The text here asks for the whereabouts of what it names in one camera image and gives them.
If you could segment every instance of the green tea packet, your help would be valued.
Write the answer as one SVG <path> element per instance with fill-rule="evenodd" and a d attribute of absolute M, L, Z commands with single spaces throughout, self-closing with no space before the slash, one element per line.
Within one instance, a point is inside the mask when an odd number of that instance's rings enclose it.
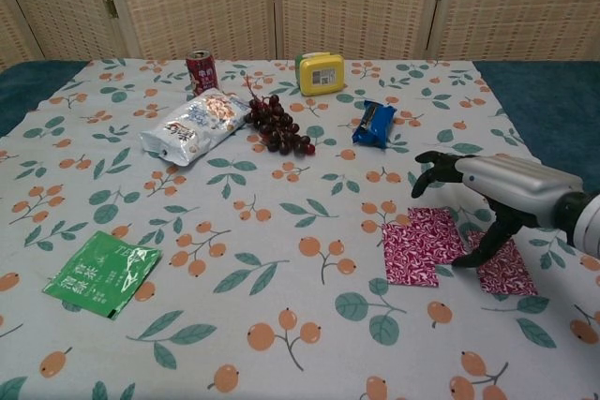
<path fill-rule="evenodd" d="M 127 244 L 97 231 L 43 291 L 114 319 L 160 255 L 155 248 Z"/>

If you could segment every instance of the soda can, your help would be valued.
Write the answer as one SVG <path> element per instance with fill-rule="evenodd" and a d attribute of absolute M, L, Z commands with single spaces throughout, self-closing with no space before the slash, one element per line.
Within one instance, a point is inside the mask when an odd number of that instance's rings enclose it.
<path fill-rule="evenodd" d="M 215 58 L 210 51 L 190 52 L 186 58 L 186 65 L 195 96 L 199 96 L 207 89 L 218 89 Z"/>

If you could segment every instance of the tablecloth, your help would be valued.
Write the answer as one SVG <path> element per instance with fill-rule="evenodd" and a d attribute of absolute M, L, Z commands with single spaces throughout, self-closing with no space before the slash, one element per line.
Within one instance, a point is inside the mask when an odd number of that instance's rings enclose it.
<path fill-rule="evenodd" d="M 277 93 L 316 155 L 270 154 L 250 127 L 188 168 L 144 153 L 138 133 L 191 98 L 183 61 L 91 62 L 0 140 L 0 398 L 600 392 L 600 263 L 562 233 L 515 238 L 538 296 L 450 266 L 435 289 L 385 281 L 381 226 L 409 208 L 449 208 L 463 237 L 492 220 L 462 185 L 411 199 L 416 155 L 532 158 L 472 63 L 347 61 L 345 89 L 317 97 L 290 61 L 217 72 Z M 397 108 L 385 150 L 352 144 L 365 99 Z M 41 292 L 97 230 L 163 251 L 115 320 Z"/>

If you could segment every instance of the red grapes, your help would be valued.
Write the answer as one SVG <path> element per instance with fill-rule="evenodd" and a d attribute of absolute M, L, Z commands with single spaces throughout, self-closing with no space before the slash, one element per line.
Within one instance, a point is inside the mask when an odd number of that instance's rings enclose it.
<path fill-rule="evenodd" d="M 273 94 L 259 99 L 249 87 L 252 94 L 250 112 L 244 116 L 247 124 L 252 124 L 259 130 L 262 141 L 269 152 L 279 151 L 287 155 L 294 151 L 298 155 L 314 155 L 315 146 L 310 142 L 310 136 L 300 136 L 300 126 L 283 110 L 279 96 Z"/>

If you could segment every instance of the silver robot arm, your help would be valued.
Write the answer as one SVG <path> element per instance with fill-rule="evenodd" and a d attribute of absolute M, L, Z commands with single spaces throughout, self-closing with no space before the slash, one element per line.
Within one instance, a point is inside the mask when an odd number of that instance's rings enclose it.
<path fill-rule="evenodd" d="M 570 245 L 600 258 L 600 195 L 585 193 L 576 175 L 511 156 L 425 152 L 416 160 L 434 166 L 415 183 L 414 198 L 435 181 L 463 183 L 486 197 L 496 213 L 496 221 L 479 247 L 456 259 L 454 265 L 485 263 L 522 226 L 564 230 Z"/>

